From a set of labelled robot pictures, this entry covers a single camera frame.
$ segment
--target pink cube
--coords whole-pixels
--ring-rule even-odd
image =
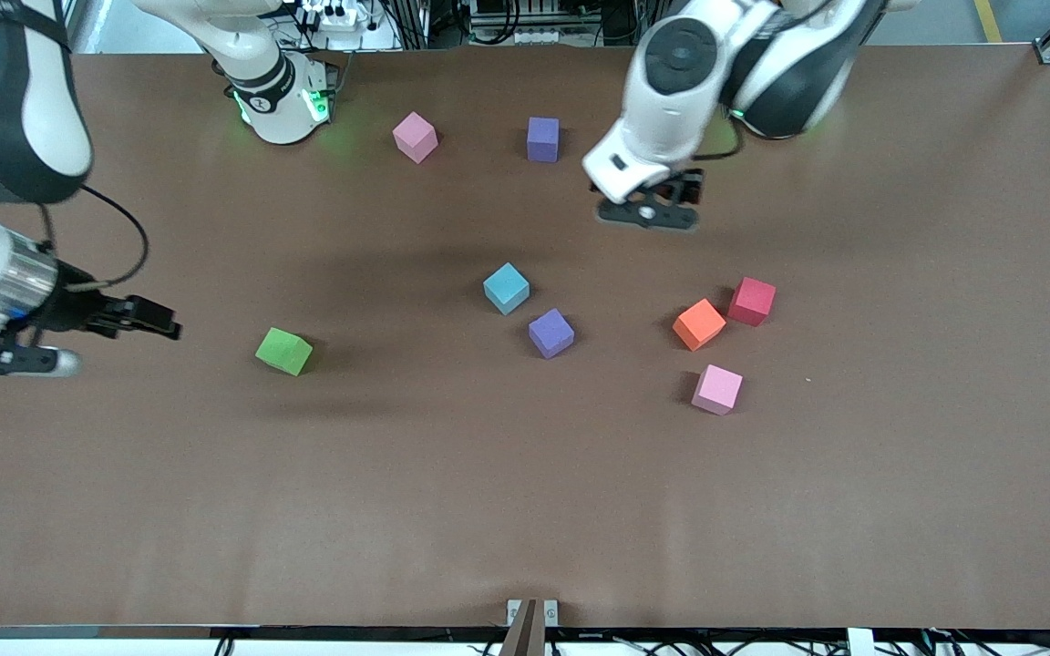
[[[774,298],[776,298],[776,288],[770,283],[754,278],[741,279],[740,285],[736,288],[736,294],[732,296],[732,304],[729,304],[729,319],[759,325],[768,319]]]
[[[412,157],[414,163],[423,162],[440,145],[437,129],[416,112],[407,114],[403,123],[396,125],[396,129],[391,132],[396,136],[396,146]]]
[[[727,415],[736,406],[736,396],[740,395],[740,383],[742,383],[741,375],[709,364],[699,376],[699,383],[695,385],[695,396],[692,397],[691,404],[713,411],[715,415]]]

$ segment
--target red cube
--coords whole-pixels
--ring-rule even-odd
[[[736,294],[732,296],[732,304],[729,306],[729,319],[759,325],[768,319],[768,313],[772,311],[772,299],[776,298],[776,288],[768,282],[761,282],[755,278],[741,279],[740,285],[736,288]]]

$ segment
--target purple cube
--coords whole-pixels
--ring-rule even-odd
[[[532,163],[558,162],[558,120],[533,117],[528,120],[528,158]]]
[[[549,360],[574,343],[574,329],[558,308],[553,308],[528,324],[528,338],[542,352],[542,357]]]

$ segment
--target black cable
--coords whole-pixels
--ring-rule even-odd
[[[503,0],[503,3],[505,3],[505,24],[501,27],[501,33],[488,41],[483,40],[483,38],[472,37],[475,43],[480,43],[480,45],[500,45],[508,41],[513,33],[517,33],[517,26],[521,24],[522,20],[521,0]]]
[[[397,17],[396,14],[392,12],[391,6],[387,5],[387,0],[379,0],[379,3],[383,6],[383,13],[387,14],[387,20],[391,21],[393,31],[397,31],[397,34],[399,34],[400,45],[404,45],[404,41],[411,41],[413,45],[419,43],[419,38],[416,37],[416,31],[408,29],[407,26],[404,25],[404,22],[399,20],[399,17]]]
[[[132,279],[141,270],[145,267],[145,262],[148,261],[148,232],[145,232],[145,227],[141,225],[141,220],[138,220],[135,216],[132,216],[132,212],[126,211],[121,204],[117,204],[112,198],[108,198],[106,195],[101,194],[97,190],[92,190],[91,187],[86,186],[86,184],[81,184],[80,189],[87,191],[88,194],[96,196],[100,200],[104,200],[105,204],[111,205],[114,211],[120,212],[127,218],[130,224],[136,229],[138,233],[141,233],[141,258],[136,260],[136,264],[132,266],[127,273],[121,275],[120,278],[104,279],[102,282],[85,282],[83,285],[67,285],[67,291],[69,292],[86,292],[90,290],[106,290],[109,287],[120,285],[121,282],[126,282]]]
[[[972,639],[970,638],[970,636],[966,635],[965,632],[962,632],[960,630],[954,630],[954,632],[959,634],[959,638],[965,639],[967,640],[967,642],[973,643],[979,649],[983,649],[983,651],[987,652],[989,656],[1004,656],[1003,653],[995,652],[994,649],[991,649],[986,642],[983,642],[983,640],[981,639]]]
[[[217,640],[217,649],[213,651],[213,656],[231,656],[233,654],[233,632],[227,632]]]
[[[821,4],[817,4],[817,8],[813,9],[813,12],[808,12],[807,14],[805,14],[800,18],[793,18],[792,21],[786,22],[786,24],[780,25],[779,28],[776,28],[776,33],[795,28],[795,26],[799,24],[805,24],[805,22],[808,22],[808,18],[816,17],[817,14],[824,12],[825,9],[828,8],[830,4],[833,4],[833,0],[822,1]]]
[[[740,154],[740,150],[742,150],[742,142],[744,142],[744,139],[742,139],[742,129],[740,129],[740,124],[738,124],[737,121],[731,121],[730,124],[732,124],[732,132],[736,135],[736,145],[733,146],[729,152],[694,155],[691,157],[692,161],[697,163],[711,163],[715,161],[726,161],[726,158]]]
[[[51,257],[55,257],[55,221],[51,220],[51,211],[46,209],[46,205],[37,204],[38,212],[43,217],[43,242],[40,245],[40,251],[44,253],[49,253]]]
[[[613,9],[611,9],[610,13],[607,14],[607,16],[602,17],[601,24],[598,24],[598,30],[594,34],[594,43],[592,43],[591,48],[597,48],[597,40],[602,37],[602,28],[605,27],[605,24],[607,24],[607,21],[609,21],[610,18],[612,18],[613,16],[615,16],[615,14],[617,14],[618,9],[621,9],[621,8],[622,8],[622,4],[615,4],[615,5],[613,5]],[[627,34],[622,35],[622,37],[609,37],[609,38],[630,38],[630,37],[633,37],[634,33],[636,33],[636,31],[638,31],[638,20],[636,18],[634,18],[634,26],[633,26],[632,29],[630,29],[630,31],[628,31]]]

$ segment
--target green cube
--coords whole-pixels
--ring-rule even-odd
[[[266,333],[258,353],[254,355],[275,369],[282,369],[291,377],[296,377],[302,373],[302,365],[313,350],[302,337],[271,327],[270,333]]]

